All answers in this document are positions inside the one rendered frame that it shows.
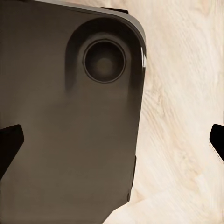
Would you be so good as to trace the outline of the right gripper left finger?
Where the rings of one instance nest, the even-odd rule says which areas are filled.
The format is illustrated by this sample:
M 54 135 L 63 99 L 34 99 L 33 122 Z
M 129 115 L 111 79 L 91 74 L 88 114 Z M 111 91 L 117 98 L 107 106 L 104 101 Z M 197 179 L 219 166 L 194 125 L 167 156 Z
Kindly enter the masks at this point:
M 0 180 L 24 142 L 20 124 L 0 129 Z

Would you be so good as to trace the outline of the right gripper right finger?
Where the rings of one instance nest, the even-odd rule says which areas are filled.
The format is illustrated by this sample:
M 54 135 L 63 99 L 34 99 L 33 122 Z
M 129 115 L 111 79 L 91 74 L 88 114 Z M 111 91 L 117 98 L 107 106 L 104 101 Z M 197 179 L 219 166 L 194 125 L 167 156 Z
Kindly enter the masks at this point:
M 214 124 L 209 140 L 224 161 L 224 126 Z

